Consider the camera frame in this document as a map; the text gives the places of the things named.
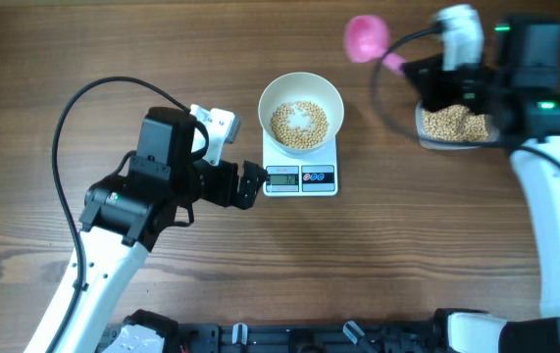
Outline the pink plastic measuring scoop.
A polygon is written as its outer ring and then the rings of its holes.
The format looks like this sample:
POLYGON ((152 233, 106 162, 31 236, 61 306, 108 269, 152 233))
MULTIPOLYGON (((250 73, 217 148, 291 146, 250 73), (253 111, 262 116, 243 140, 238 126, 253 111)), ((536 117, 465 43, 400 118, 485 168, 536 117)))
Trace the pink plastic measuring scoop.
POLYGON ((397 54, 384 53, 389 47, 389 28, 386 22, 375 15, 360 15, 352 18, 345 26, 343 45, 352 63, 378 61, 398 76, 404 76, 402 65, 406 60, 397 54))

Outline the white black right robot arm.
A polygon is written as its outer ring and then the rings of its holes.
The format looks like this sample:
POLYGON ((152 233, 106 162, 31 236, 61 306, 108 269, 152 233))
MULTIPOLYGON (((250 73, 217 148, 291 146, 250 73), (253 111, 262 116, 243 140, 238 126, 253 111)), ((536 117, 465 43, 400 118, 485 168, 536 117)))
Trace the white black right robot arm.
POLYGON ((461 104, 491 117, 529 206, 541 273, 540 316, 509 322, 484 312, 441 310, 446 352, 560 352, 560 22, 511 15, 496 28, 493 68, 483 62, 479 16, 440 11, 432 32, 441 55, 403 65, 430 111, 461 104))

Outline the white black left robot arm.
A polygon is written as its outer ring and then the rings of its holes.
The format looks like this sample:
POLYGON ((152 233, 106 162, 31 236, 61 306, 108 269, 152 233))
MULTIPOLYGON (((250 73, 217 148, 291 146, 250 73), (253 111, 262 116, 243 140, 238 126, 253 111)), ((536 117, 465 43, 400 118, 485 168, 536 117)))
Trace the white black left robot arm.
POLYGON ((238 117, 229 111, 190 112, 153 107, 144 117, 138 144, 114 172, 86 192, 79 217, 81 248, 75 251, 32 339, 29 352, 90 352, 159 234, 176 227, 178 210, 194 221, 199 199, 246 210, 267 178, 251 162, 222 160, 234 141, 238 117))

